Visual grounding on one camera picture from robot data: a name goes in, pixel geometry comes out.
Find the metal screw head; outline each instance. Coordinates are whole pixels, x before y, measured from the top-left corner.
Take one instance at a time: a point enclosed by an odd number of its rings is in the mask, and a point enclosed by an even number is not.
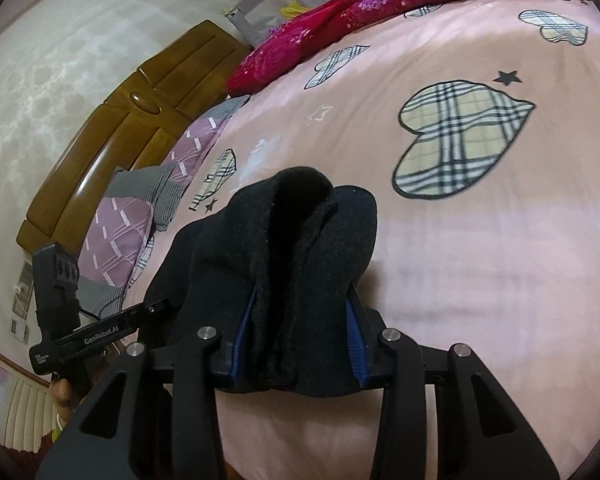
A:
[[[397,328],[385,328],[382,330],[382,337],[387,341],[398,341],[400,331]]]
[[[133,357],[139,356],[142,352],[144,352],[144,345],[138,341],[131,343],[128,347],[126,347],[126,353]]]
[[[215,338],[217,333],[218,330],[213,326],[203,326],[198,329],[198,337],[204,340]]]
[[[469,357],[471,355],[471,348],[464,343],[457,343],[454,345],[454,353],[458,357]]]

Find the plaid heart print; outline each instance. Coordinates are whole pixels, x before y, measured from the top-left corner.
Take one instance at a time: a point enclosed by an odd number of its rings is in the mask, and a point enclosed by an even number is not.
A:
[[[338,50],[331,54],[326,59],[323,59],[320,63],[315,66],[315,71],[317,73],[309,79],[308,83],[304,85],[304,89],[307,90],[309,88],[313,88],[314,86],[318,86],[321,83],[327,81],[333,74],[335,74],[338,70],[340,70],[343,66],[345,66],[349,61],[355,58],[358,54],[361,54],[369,46],[364,45],[353,45],[348,46],[347,48],[343,48],[342,50]]]
[[[136,268],[134,272],[131,274],[131,279],[126,284],[126,290],[129,290],[131,286],[138,280],[142,272],[146,269],[147,264],[149,263],[149,258],[151,257],[151,253],[154,250],[154,242],[155,237],[152,235],[149,237],[149,240],[146,243],[146,247],[140,253],[140,257],[138,258],[138,262],[136,263]]]
[[[421,16],[425,16],[425,15],[429,14],[430,12],[433,12],[434,10],[438,10],[440,7],[442,7],[442,4],[440,4],[440,5],[425,5],[423,7],[420,7],[419,9],[413,9],[413,10],[410,10],[409,12],[405,12],[404,17],[405,18],[419,18]]]
[[[587,42],[589,27],[560,14],[548,10],[524,10],[518,18],[522,22],[540,27],[542,37],[551,43],[568,41],[573,46],[581,46]]]
[[[394,171],[407,198],[437,199],[472,186],[511,145],[536,107],[490,86],[456,80],[420,90],[400,110],[418,136]]]
[[[211,173],[206,176],[200,191],[196,193],[195,197],[193,197],[189,209],[195,211],[201,202],[204,202],[222,187],[222,184],[224,184],[227,179],[229,179],[229,177],[235,173],[235,170],[236,163],[234,150],[231,148],[224,150],[222,155],[220,155],[218,160],[216,160],[216,163],[211,169]]]

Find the white star print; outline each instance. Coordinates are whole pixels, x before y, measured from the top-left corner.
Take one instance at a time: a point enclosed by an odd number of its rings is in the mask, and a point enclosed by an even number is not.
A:
[[[324,120],[324,116],[332,108],[333,108],[333,106],[320,105],[320,108],[318,108],[314,113],[312,113],[309,116],[309,121],[323,121]]]

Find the wooden headboard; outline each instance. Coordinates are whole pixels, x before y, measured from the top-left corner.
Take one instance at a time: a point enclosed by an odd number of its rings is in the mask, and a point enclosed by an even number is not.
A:
[[[18,232],[27,253],[50,241],[79,254],[116,166],[160,164],[189,124],[226,97],[248,47],[210,21],[148,59],[99,105],[51,170]]]

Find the black star print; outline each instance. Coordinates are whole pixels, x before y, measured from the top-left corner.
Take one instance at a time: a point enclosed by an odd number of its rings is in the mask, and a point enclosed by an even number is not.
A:
[[[218,200],[213,199],[211,202],[209,202],[207,205],[205,205],[206,207],[206,213],[208,213],[209,211],[211,211],[214,208],[214,204],[217,202]]]
[[[503,72],[502,70],[498,70],[500,74],[499,77],[494,79],[496,83],[503,83],[504,86],[509,86],[511,83],[522,83],[522,81],[518,78],[518,71],[514,70],[513,72]]]

